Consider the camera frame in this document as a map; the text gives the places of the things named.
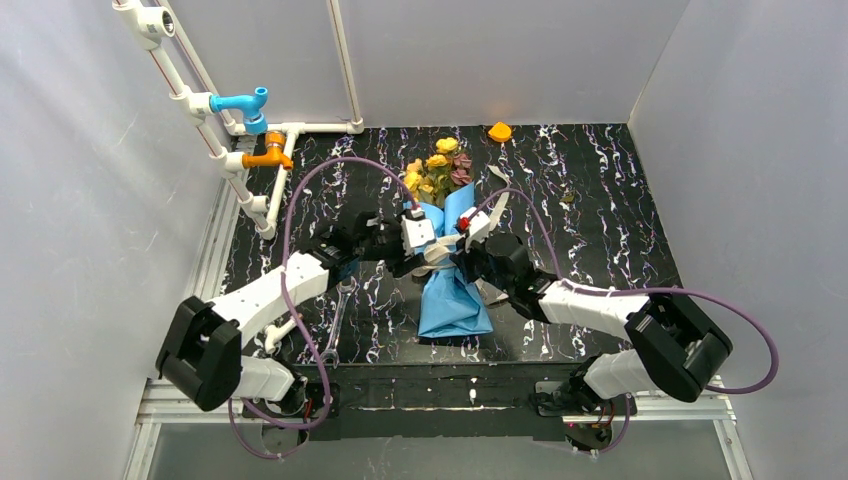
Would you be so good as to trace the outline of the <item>yellow fake flower bunch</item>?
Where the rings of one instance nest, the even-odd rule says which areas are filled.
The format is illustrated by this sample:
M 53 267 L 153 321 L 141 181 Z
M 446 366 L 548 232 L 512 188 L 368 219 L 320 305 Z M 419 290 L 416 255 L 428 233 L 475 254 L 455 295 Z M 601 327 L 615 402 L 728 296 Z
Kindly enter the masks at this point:
M 445 137 L 436 141 L 434 154 L 406 166 L 403 181 L 417 201 L 443 207 L 447 197 L 460 189 L 450 178 L 452 157 L 460 153 L 459 140 Z

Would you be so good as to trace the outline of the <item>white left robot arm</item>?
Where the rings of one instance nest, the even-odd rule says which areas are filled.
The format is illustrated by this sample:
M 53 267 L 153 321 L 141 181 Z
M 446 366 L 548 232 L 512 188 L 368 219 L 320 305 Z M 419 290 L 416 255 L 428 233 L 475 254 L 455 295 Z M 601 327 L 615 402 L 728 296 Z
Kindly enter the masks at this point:
M 382 261 L 394 276 L 423 263 L 421 248 L 435 241 L 423 209 L 394 219 L 359 214 L 350 227 L 318 230 L 288 262 L 229 294 L 196 296 L 176 308 L 155 361 L 158 374 L 201 410 L 233 397 L 283 400 L 295 374 L 271 358 L 243 354 L 251 339 L 282 317 L 290 304 L 318 297 L 353 276 L 362 261 Z

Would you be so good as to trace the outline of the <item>cream printed ribbon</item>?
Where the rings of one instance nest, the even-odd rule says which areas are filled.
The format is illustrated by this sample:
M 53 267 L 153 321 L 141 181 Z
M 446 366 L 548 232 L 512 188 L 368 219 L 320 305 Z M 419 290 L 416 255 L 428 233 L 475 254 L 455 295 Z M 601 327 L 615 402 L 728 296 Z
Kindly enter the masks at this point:
M 506 175 L 498 166 L 488 165 L 487 169 L 491 172 L 491 174 L 502 180 L 506 187 L 511 186 L 509 176 Z M 470 238 L 471 240 L 483 240 L 486 235 L 493 233 L 493 230 L 500 223 L 501 217 L 506 210 L 510 199 L 509 192 L 496 195 L 497 201 L 495 202 L 491 212 L 486 214 L 482 210 L 478 211 L 478 206 L 472 205 L 469 210 L 466 210 L 460 215 L 459 219 L 455 223 L 458 230 L 457 234 L 439 237 L 435 240 L 435 243 L 427 245 L 423 250 L 425 264 L 424 266 L 413 270 L 413 277 L 423 278 L 431 272 L 446 270 L 455 266 L 453 264 L 448 264 L 449 256 L 453 253 L 449 247 L 456 246 L 455 243 L 451 242 L 458 242 L 459 240 L 464 240 L 466 238 Z M 483 220 L 488 221 L 488 224 L 484 226 L 482 223 Z M 509 296 L 507 293 L 499 290 L 489 283 L 486 283 L 482 279 L 476 280 L 475 285 L 478 287 L 483 304 L 486 307 L 494 306 L 508 300 Z

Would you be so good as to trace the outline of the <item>blue wrapping paper sheet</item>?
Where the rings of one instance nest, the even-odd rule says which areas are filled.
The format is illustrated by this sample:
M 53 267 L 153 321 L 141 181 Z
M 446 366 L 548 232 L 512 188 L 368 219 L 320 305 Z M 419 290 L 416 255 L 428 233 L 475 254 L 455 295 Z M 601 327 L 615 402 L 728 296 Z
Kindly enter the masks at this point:
M 462 213 L 475 206 L 474 186 L 448 195 L 443 207 L 421 201 L 438 237 L 456 234 Z M 418 336 L 426 339 L 485 335 L 493 325 L 478 287 L 467 282 L 456 267 L 436 270 L 423 287 Z

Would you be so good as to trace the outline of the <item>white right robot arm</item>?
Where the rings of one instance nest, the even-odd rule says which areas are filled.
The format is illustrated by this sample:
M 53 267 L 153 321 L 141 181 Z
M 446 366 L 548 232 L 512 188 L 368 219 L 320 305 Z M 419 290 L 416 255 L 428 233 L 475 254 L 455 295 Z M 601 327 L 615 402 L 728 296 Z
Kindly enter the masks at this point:
M 466 280 L 504 292 L 526 319 L 588 328 L 630 343 L 630 349 L 592 357 L 571 373 L 559 396 L 577 408 L 651 390 L 692 403 L 733 351 L 729 337 L 689 297 L 632 295 L 560 280 L 537 268 L 513 234 L 461 240 L 451 260 Z

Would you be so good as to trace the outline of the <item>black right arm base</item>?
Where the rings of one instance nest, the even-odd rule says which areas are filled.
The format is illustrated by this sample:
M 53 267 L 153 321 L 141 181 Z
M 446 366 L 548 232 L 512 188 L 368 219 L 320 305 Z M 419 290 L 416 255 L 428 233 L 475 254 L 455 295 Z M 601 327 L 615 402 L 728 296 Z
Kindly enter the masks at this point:
M 637 413 L 633 396 L 598 400 L 571 387 L 570 381 L 536 382 L 530 404 L 539 416 L 564 421 L 566 441 L 575 452 L 597 457 L 617 446 Z

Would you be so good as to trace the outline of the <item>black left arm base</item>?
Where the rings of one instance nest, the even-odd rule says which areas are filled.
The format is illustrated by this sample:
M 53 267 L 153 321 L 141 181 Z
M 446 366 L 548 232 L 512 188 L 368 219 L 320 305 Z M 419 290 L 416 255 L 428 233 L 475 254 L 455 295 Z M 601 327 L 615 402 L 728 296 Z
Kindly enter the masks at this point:
M 326 422 L 339 414 L 340 386 L 330 383 L 330 403 L 325 401 L 324 388 L 320 380 L 309 381 L 305 377 L 295 380 L 292 388 L 279 401 L 251 399 L 253 408 L 243 406 L 241 418 L 259 423 L 259 452 L 264 456 L 275 456 L 282 460 L 302 450 L 311 440 L 316 429 L 293 429 L 286 424 L 311 424 L 325 410 Z

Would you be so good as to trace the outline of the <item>brown pink fake flower bunch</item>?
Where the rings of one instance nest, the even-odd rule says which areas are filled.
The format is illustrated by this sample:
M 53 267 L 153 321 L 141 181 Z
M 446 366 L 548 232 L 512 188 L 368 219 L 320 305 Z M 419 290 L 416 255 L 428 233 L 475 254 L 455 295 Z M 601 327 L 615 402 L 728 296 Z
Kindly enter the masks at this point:
M 466 153 L 460 153 L 452 157 L 450 178 L 456 189 L 472 183 L 472 160 Z

